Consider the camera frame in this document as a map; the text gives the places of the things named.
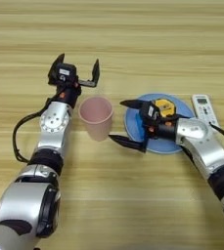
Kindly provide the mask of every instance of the yellow and black toy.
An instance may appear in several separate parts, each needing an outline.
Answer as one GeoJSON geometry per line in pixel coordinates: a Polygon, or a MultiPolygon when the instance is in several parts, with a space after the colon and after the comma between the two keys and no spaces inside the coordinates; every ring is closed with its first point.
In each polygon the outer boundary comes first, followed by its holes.
{"type": "Polygon", "coordinates": [[[176,105],[168,99],[152,100],[153,104],[158,106],[162,117],[174,115],[176,113],[176,105]]]}

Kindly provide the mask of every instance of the wood grain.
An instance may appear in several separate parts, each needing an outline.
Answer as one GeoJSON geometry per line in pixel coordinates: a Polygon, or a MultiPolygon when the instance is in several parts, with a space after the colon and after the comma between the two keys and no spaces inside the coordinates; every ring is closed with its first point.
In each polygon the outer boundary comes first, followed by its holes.
{"type": "MultiPolygon", "coordinates": [[[[54,94],[47,72],[62,52],[82,78],[100,59],[99,87],[79,103],[107,96],[113,132],[124,133],[119,102],[151,92],[188,104],[192,94],[209,94],[224,128],[223,0],[0,0],[0,196],[22,168],[12,130],[54,94]]],[[[27,157],[37,122],[20,132],[27,157]]],[[[222,206],[183,153],[93,142],[77,112],[69,138],[60,225],[42,249],[224,249],[222,206]]]]}

